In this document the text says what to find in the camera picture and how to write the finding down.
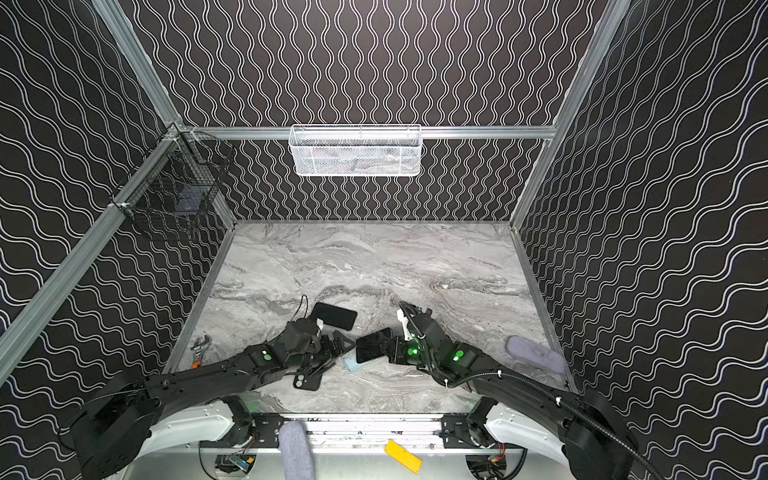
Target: wall panel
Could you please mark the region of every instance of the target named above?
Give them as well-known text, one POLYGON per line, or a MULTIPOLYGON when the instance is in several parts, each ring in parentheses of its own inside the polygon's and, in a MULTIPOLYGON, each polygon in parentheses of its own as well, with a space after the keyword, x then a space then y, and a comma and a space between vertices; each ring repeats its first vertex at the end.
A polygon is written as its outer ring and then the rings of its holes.
POLYGON ((634 2, 521 229, 667 478, 768 475, 767 104, 768 3, 634 2))
POLYGON ((90 2, 0 3, 0 333, 165 128, 90 2))
POLYGON ((223 236, 212 213, 190 243, 126 220, 0 389, 0 478, 79 476, 57 429, 121 370, 162 371, 223 236))
POLYGON ((605 0, 121 0, 185 122, 552 124, 605 0))
POLYGON ((425 141, 417 177, 300 177, 285 141, 245 141, 222 191, 244 220, 509 220, 540 140, 425 141))

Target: marble surface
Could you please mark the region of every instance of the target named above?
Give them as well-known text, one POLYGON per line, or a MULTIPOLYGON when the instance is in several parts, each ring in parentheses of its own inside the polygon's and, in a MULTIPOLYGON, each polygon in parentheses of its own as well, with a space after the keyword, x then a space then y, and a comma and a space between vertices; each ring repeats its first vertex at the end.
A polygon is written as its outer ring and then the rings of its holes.
MULTIPOLYGON (((505 351, 510 335, 547 341, 505 224, 245 223, 232 247, 192 340, 213 345, 204 364, 273 338, 305 293, 358 312, 352 339, 390 326, 397 298, 431 308, 454 339, 476 345, 499 362, 552 386, 562 379, 505 351)), ((191 362, 187 349, 181 367, 191 362)), ((372 361, 349 372, 341 360, 318 392, 291 381, 243 395, 253 411, 468 412, 477 401, 447 390, 414 367, 372 361)))

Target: black smartphone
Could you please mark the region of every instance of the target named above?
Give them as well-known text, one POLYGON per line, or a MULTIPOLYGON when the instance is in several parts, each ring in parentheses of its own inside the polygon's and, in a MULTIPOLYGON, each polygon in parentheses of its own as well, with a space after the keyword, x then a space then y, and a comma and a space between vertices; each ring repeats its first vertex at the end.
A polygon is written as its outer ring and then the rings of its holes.
POLYGON ((340 306, 318 302, 312 307, 312 316, 321 319, 326 325, 335 326, 349 332, 355 325, 357 312, 340 306))
POLYGON ((355 360, 363 363, 386 355, 390 342, 392 342, 392 329, 389 327, 361 336, 355 342, 355 360))

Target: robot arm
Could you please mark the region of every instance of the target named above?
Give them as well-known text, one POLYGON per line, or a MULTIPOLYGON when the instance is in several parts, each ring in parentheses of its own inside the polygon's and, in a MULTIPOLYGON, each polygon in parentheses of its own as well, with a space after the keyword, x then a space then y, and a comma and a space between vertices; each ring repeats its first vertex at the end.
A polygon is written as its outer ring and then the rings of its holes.
POLYGON ((176 437, 153 429, 161 421, 164 425, 199 425, 191 420, 201 415, 228 419, 208 423, 195 433, 196 439, 243 443, 252 435, 251 418, 240 399, 232 395, 288 374, 295 375, 296 388, 317 390, 323 373, 352 348, 352 341, 339 332, 322 335, 315 319, 298 319, 288 322, 276 338, 212 365, 149 377, 121 372, 81 407, 71 424, 82 477, 100 480, 140 454, 172 442, 176 437), (213 399, 222 400, 211 403, 207 411, 205 406, 189 409, 213 399))
MULTIPOLYGON (((634 461, 654 478, 662 478, 637 452, 637 440, 601 394, 587 391, 578 396, 536 382, 504 367, 475 346, 453 341, 432 318, 431 310, 423 311, 405 302, 400 303, 400 309, 408 318, 408 330, 415 338, 410 342, 404 337, 382 341, 379 336, 381 353, 389 356, 391 363, 416 365, 447 388, 464 386, 492 399, 480 402, 469 416, 470 428, 474 430, 470 433, 481 444, 508 442, 492 435, 493 432, 500 435, 503 429, 498 425, 489 428, 487 423, 492 408, 500 403, 556 435, 563 442, 562 454, 578 480, 624 480, 634 461)), ((358 340, 360 343, 370 345, 371 340, 363 337, 358 340)))
MULTIPOLYGON (((373 348, 368 358, 386 355, 391 363, 416 366, 441 386, 463 386, 486 397, 467 417, 471 442, 530 446, 567 463, 577 480, 624 480, 634 461, 662 478, 637 453, 625 422, 599 393, 578 396, 513 372, 479 348, 453 341, 431 310, 400 306, 413 338, 365 336, 357 341, 358 361, 363 361, 361 351, 373 348), (518 412, 514 425, 511 409, 518 412), (547 440, 542 432, 558 440, 542 442, 547 440)), ((138 456, 172 445, 245 444, 255 438, 255 425, 235 394, 291 374, 295 388, 317 390, 323 373, 352 348, 337 331, 322 335, 315 319, 298 319, 275 339, 212 365, 149 377, 122 372, 81 407, 71 424, 83 480, 105 478, 138 456)))

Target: yellow object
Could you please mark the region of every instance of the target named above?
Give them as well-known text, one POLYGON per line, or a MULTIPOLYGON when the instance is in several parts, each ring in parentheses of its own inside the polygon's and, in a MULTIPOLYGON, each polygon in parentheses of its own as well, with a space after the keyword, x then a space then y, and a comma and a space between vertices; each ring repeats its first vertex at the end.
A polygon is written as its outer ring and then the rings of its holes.
POLYGON ((406 467, 413 473, 419 473, 419 469, 422 467, 422 461, 420 458, 416 458, 411 452, 404 449, 400 445, 397 445, 392 440, 386 444, 384 449, 387 455, 394 458, 398 462, 402 463, 402 466, 406 467))

